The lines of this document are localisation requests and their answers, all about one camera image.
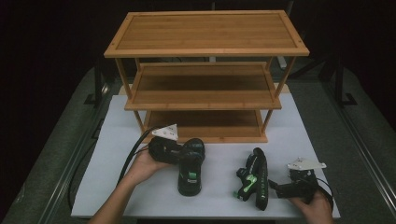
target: dark background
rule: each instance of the dark background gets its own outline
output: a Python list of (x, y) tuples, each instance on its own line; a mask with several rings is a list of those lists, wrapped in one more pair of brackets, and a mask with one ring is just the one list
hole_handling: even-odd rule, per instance
[[(209, 10), (212, 1), (3, 0), (1, 214), (18, 194), (76, 86), (97, 62), (128, 11)], [(218, 0), (221, 9), (284, 8), (285, 1)], [(295, 0), (290, 15), (316, 59), (332, 51), (352, 70), (395, 129), (396, 6), (388, 0)]]

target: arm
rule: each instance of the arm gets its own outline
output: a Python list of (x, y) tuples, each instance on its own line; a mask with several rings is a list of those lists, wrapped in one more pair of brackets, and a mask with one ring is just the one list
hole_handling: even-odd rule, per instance
[(169, 164), (152, 159), (147, 150), (137, 153), (125, 177), (89, 223), (119, 223), (134, 188), (166, 166), (169, 166)]
[(310, 204), (299, 198), (289, 199), (304, 214), (308, 224), (333, 224), (332, 209), (322, 192), (316, 191)]

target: gray floor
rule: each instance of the gray floor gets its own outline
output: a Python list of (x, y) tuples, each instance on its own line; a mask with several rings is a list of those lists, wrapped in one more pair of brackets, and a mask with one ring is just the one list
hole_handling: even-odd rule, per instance
[[(309, 62), (299, 59), (294, 70)], [(384, 199), (389, 193), (388, 185), (396, 186), (396, 133), (352, 73), (346, 70), (344, 91), (351, 93), (358, 105), (341, 109), (332, 97), (332, 82), (318, 81), (318, 70), (319, 67), (304, 77), (290, 79), (287, 84), (318, 159), (328, 165), (324, 172), (341, 213), (336, 222), (396, 223), (394, 210)], [(276, 63), (272, 71), (275, 79), (282, 72)], [(108, 93), (98, 108), (84, 105), (87, 95), (94, 93), (93, 88), (91, 70), (76, 89), (3, 223), (86, 223), (70, 217), (68, 198), (73, 202), (92, 154), (95, 133), (100, 131), (110, 96), (118, 92), (120, 81), (108, 85)], [(134, 223), (134, 219), (125, 218), (123, 223)]]

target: wooden shelf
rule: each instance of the wooden shelf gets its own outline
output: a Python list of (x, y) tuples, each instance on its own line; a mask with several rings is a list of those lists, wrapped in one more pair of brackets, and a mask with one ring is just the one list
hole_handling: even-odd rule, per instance
[(145, 129), (174, 123), (179, 142), (193, 137), (206, 143), (268, 141), (260, 130), (262, 116), (258, 110), (149, 111)]
[(283, 10), (130, 12), (107, 58), (307, 56)]
[(266, 63), (142, 63), (126, 110), (280, 109)]
[[(179, 141), (267, 142), (265, 129), (296, 56), (309, 50), (283, 10), (130, 12), (105, 57), (114, 58), (141, 131), (178, 127)], [(277, 87), (275, 56), (290, 56)], [(267, 63), (141, 63), (139, 58), (270, 57)], [(129, 86), (122, 58), (135, 58)], [(267, 109), (265, 120), (260, 110)], [(146, 110), (142, 121), (139, 110)]]

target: white table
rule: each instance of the white table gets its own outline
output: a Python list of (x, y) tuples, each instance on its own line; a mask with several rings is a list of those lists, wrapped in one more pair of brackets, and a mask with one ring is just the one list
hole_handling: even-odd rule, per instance
[[(247, 202), (233, 197), (233, 192), (242, 186), (235, 173), (245, 166), (254, 147), (264, 151), (268, 177), (278, 184), (290, 183), (287, 163), (298, 157), (318, 160), (291, 94), (281, 93), (280, 98), (283, 108), (273, 113), (266, 131), (268, 143), (205, 144), (203, 187), (197, 196), (180, 195), (177, 191), (178, 167), (166, 168), (136, 187), (124, 215), (213, 219), (301, 217), (297, 208), (288, 200), (278, 199), (273, 189), (269, 189), (269, 203), (265, 211), (255, 207), (255, 194)], [(92, 159), (79, 186), (72, 217), (91, 217), (105, 202), (116, 186), (127, 155), (141, 134), (133, 112), (123, 109), (126, 100), (126, 96), (113, 96)], [(326, 181), (322, 170), (317, 169), (315, 173)], [(336, 204), (333, 216), (340, 217)]]

